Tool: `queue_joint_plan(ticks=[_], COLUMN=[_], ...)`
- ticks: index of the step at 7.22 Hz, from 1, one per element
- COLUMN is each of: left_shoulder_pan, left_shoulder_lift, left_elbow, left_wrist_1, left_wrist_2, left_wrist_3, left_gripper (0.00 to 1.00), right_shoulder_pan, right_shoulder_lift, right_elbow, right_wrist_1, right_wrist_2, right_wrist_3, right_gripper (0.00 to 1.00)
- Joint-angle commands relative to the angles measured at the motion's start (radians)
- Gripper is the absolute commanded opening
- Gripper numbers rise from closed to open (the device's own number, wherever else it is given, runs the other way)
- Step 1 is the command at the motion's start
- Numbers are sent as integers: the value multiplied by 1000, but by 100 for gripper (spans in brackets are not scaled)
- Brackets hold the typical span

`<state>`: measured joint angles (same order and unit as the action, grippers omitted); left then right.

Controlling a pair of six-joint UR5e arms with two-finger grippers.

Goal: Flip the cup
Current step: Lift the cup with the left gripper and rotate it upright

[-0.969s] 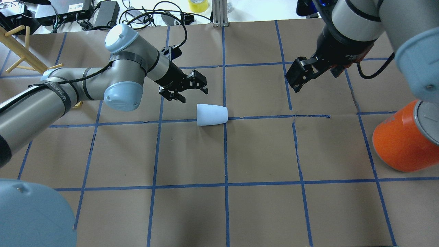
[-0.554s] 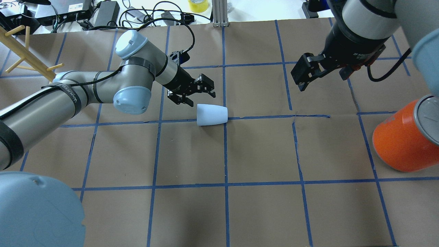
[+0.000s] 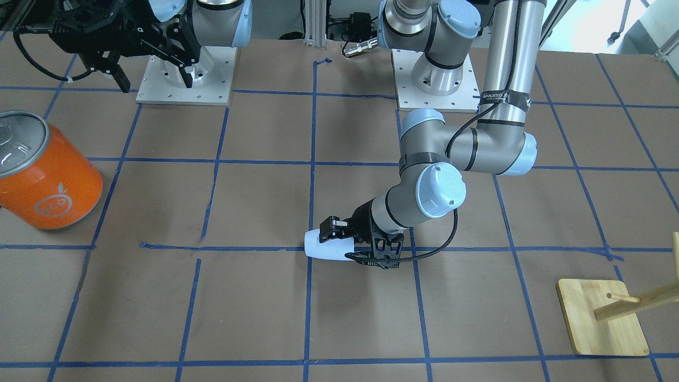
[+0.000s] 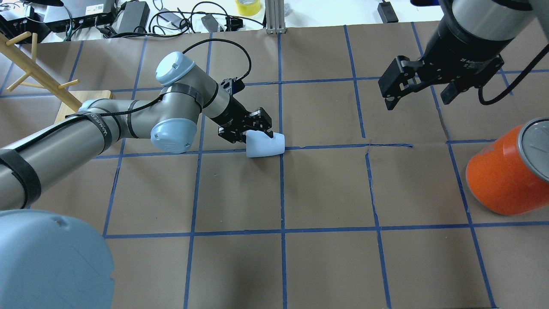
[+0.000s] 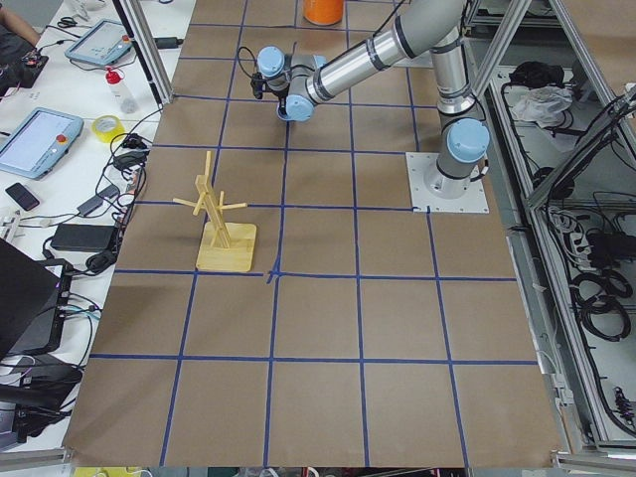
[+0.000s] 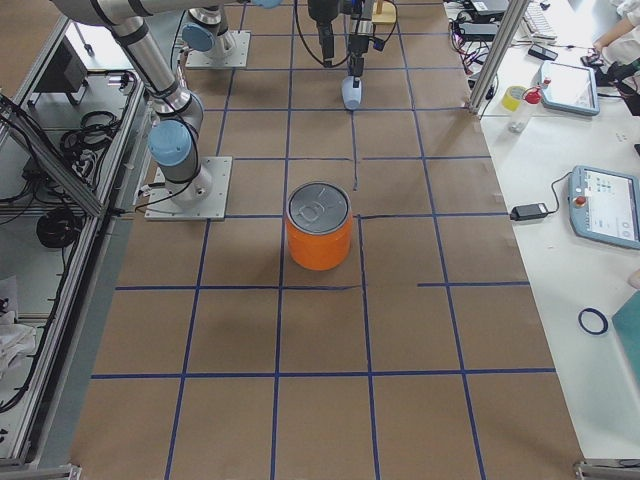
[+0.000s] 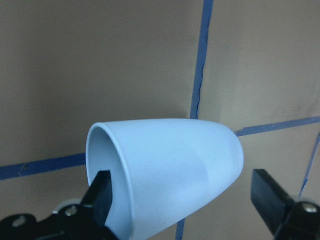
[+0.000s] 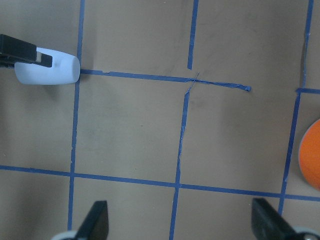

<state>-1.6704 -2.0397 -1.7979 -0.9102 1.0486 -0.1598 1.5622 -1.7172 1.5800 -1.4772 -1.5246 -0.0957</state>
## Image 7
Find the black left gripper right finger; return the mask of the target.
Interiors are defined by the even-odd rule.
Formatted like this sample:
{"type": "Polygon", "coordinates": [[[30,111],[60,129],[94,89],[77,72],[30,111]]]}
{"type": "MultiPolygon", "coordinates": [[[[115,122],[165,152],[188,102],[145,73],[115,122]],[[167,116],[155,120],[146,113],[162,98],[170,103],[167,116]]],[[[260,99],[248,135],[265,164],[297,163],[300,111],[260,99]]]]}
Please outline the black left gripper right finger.
{"type": "Polygon", "coordinates": [[[295,237],[288,225],[295,201],[264,169],[252,170],[251,202],[273,237],[295,237]]]}

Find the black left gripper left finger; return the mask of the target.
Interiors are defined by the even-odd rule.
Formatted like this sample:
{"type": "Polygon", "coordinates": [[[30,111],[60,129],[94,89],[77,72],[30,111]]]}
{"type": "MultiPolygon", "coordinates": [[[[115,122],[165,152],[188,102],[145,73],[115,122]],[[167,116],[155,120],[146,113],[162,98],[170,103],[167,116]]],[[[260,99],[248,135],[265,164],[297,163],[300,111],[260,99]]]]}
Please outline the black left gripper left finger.
{"type": "Polygon", "coordinates": [[[111,172],[99,171],[87,192],[82,198],[80,205],[92,216],[99,227],[104,227],[113,201],[111,172]]]}

